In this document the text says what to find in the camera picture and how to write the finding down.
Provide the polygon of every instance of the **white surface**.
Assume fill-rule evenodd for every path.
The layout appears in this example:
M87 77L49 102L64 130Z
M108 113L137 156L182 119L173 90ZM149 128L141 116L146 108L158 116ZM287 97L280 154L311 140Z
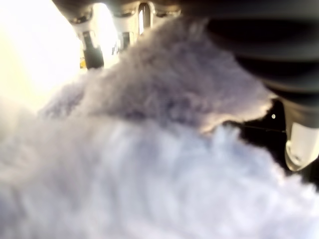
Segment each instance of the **white surface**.
M117 32L113 23L111 13L105 4L97 3L93 6L93 17L90 21L73 24L73 29L82 41L82 48L85 50L83 32L90 31L94 47L101 46L104 62L112 55L112 47L117 40Z
M293 123L291 139L286 144L287 154L297 167L303 169L319 155L319 128Z
M79 71L79 49L52 1L0 1L0 96L37 111Z
M113 17L114 26L117 32L130 32L134 36L131 38L130 43L136 42L139 35L139 2L136 2L136 11L132 16L127 17Z

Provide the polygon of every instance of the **fuzzy material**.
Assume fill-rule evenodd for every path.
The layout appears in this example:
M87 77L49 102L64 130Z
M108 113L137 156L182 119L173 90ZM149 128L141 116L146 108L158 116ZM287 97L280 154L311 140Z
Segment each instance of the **fuzzy material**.
M238 133L35 123L0 147L0 238L317 239L314 188Z
M146 32L0 144L1 239L319 238L314 186L238 129L194 128L270 106L203 26Z
M146 31L112 68L89 74L74 99L61 94L41 115L64 118L75 109L74 116L110 115L212 128L226 120L260 118L271 106L262 83L212 43L204 20L167 20Z

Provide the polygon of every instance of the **fluffy fur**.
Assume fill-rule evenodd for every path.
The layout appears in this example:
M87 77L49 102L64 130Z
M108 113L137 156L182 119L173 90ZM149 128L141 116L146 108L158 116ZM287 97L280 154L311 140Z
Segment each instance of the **fluffy fur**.
M38 122L0 148L2 239L317 239L318 198L238 130Z
M213 45L205 23L177 18L146 32L111 69L85 76L89 81L76 88L74 99L59 95L41 114L65 117L77 106L77 116L111 115L210 128L230 119L263 116L271 106L269 92L230 53Z
M0 145L1 239L319 237L313 186L237 129L194 129L270 105L203 27L177 18L146 33L42 112L64 120L36 120Z

